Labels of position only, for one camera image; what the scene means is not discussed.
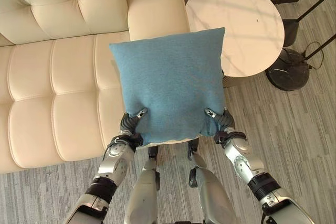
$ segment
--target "tufted leather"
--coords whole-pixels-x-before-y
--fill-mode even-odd
[[[0,33],[14,44],[125,31],[126,0],[0,0]]]
[[[2,172],[101,155],[123,115],[108,44],[128,40],[125,31],[0,47]]]
[[[188,31],[183,0],[0,0],[0,173],[101,155],[123,115],[109,43]]]

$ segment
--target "sofa cushion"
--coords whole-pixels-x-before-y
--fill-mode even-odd
[[[0,34],[23,44],[125,31],[127,12],[127,0],[0,0]]]
[[[0,47],[0,173],[96,157],[119,134],[111,41],[128,31]]]
[[[221,52],[224,29],[111,44],[125,110],[148,115],[136,131],[144,145],[213,135],[217,124],[204,113],[224,107]]]

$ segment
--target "blue pillow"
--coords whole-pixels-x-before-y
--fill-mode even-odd
[[[223,112],[224,28],[110,44],[126,112],[148,114],[136,128],[143,145],[214,135],[206,107]]]

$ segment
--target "black cable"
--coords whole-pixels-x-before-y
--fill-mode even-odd
[[[295,61],[293,60],[293,58],[291,57],[290,53],[289,53],[285,48],[283,48],[283,51],[286,52],[287,57],[288,57],[288,59],[290,60],[290,61],[286,61],[286,60],[282,59],[281,57],[279,57],[279,59],[280,59],[283,63],[288,64],[288,65],[293,65],[293,66],[299,66],[299,65],[302,64],[302,61],[301,61],[301,60],[295,62]]]
[[[261,224],[264,224],[265,218],[266,218],[266,214],[263,212],[262,218],[261,218]]]
[[[307,49],[308,49],[312,44],[314,44],[314,43],[317,43],[317,44],[319,45],[319,47],[321,47],[321,43],[319,43],[318,41],[313,41],[313,42],[309,43],[308,46],[306,47],[305,51],[302,53],[302,55],[304,56],[305,60],[306,60],[306,51],[307,51]],[[322,60],[321,60],[320,65],[319,65],[318,67],[314,67],[313,65],[308,64],[308,65],[309,65],[309,69],[312,69],[312,68],[313,68],[313,69],[315,69],[315,70],[318,70],[318,69],[320,69],[320,68],[322,67],[322,64],[323,64],[323,61],[324,61],[324,52],[323,52],[322,49],[321,49],[321,53],[322,53]]]

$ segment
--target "gray carpet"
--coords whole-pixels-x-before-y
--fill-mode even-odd
[[[317,0],[278,5],[283,18],[295,18]],[[326,41],[336,32],[336,0],[325,1],[304,19],[293,48]],[[320,70],[311,70],[307,85],[284,92],[264,73],[226,89],[227,106],[237,129],[246,132],[255,152],[274,178],[286,188],[316,223],[336,223],[336,42],[324,50]],[[318,65],[320,55],[311,60]],[[160,147],[159,223],[201,221],[196,189],[187,185],[190,164],[187,144]],[[256,199],[239,179],[221,147],[211,138],[200,141],[210,170],[223,182],[243,224],[260,223]],[[117,190],[106,223],[120,224],[124,209],[146,159],[137,152],[126,179]],[[61,223],[90,184],[100,158],[0,175],[0,223]]]

